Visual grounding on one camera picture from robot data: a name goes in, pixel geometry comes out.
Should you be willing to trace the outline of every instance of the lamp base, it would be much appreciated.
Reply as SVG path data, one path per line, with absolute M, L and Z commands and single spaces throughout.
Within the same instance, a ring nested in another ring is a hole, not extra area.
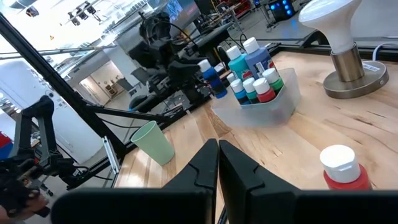
M 386 66 L 381 62 L 363 62 L 365 75 L 351 82 L 342 82 L 337 72 L 332 72 L 323 81 L 326 94 L 336 99 L 350 99 L 372 93 L 389 80 Z

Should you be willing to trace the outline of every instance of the white bottle cap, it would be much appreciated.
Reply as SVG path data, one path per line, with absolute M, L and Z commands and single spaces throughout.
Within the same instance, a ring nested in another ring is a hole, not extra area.
M 207 59 L 198 63 L 200 71 L 203 73 L 211 68 L 210 62 Z
M 231 73 L 226 77 L 226 79 L 228 79 L 229 83 L 232 83 L 233 81 L 235 81 L 236 77 L 234 73 Z
M 255 81 L 256 80 L 253 77 L 248 78 L 247 80 L 243 81 L 243 88 L 246 90 L 246 92 L 251 93 L 256 90 L 256 89 L 254 89 L 254 86 L 253 86 L 253 83 Z
M 279 74 L 275 68 L 268 68 L 262 73 L 262 76 L 267 79 L 268 83 L 274 83 L 279 79 Z
M 256 92 L 261 95 L 265 94 L 266 92 L 269 91 L 271 88 L 266 80 L 266 78 L 259 78 L 253 83 L 254 89 L 256 89 Z
M 361 175 L 355 152 L 347 146 L 334 145 L 322 150 L 320 160 L 330 179 L 350 183 Z
M 240 91 L 243 90 L 243 85 L 242 85 L 242 81 L 240 79 L 234 80 L 231 83 L 231 88 L 235 93 L 239 93 Z
M 259 43 L 257 43 L 256 38 L 251 37 L 243 43 L 243 47 L 246 53 L 251 54 L 260 48 Z
M 237 59 L 239 56 L 242 55 L 241 51 L 238 49 L 237 46 L 233 46 L 230 49 L 226 51 L 226 54 L 228 55 L 229 59 L 234 60 Z

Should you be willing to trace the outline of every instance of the light green cup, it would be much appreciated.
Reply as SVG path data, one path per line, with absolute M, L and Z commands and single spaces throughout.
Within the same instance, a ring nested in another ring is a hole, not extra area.
M 143 125 L 134 133 L 131 141 L 161 166 L 168 163 L 175 154 L 173 146 L 168 142 L 156 121 Z

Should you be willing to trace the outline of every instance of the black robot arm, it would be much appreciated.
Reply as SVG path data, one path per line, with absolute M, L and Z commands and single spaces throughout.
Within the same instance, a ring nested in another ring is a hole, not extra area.
M 14 147 L 9 158 L 0 161 L 0 205 L 10 218 L 18 216 L 26 208 L 26 202 L 32 199 L 29 196 L 32 191 L 38 190 L 26 187 L 26 180 L 34 180 L 41 175 L 59 175 L 68 183 L 68 180 L 81 177 L 76 172 L 73 159 L 65 159 L 58 152 L 52 123 L 53 112 L 53 101 L 48 96 L 42 96 L 38 102 L 23 109 L 17 118 Z M 34 150 L 30 145 L 33 118 L 39 125 L 41 142 L 41 146 Z M 36 154 L 41 155 L 40 159 L 35 160 Z M 47 207 L 36 212 L 42 217 L 49 213 Z

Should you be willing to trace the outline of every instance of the blue paint bottle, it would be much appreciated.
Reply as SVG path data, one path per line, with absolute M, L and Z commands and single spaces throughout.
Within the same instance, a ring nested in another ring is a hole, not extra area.
M 226 88 L 221 82 L 216 70 L 210 65 L 207 59 L 199 62 L 200 71 L 203 78 L 207 81 L 210 88 L 213 90 L 217 99 L 224 97 L 227 94 Z
M 245 57 L 246 63 L 255 79 L 262 78 L 262 73 L 268 68 L 274 68 L 274 63 L 267 48 L 260 47 L 256 38 L 249 38 L 243 43 L 243 47 L 248 53 Z
M 243 88 L 243 84 L 240 79 L 233 81 L 231 83 L 231 88 L 234 91 L 236 99 L 238 99 L 238 102 L 240 105 L 249 105 L 250 104 L 249 98 L 246 94 L 246 91 Z

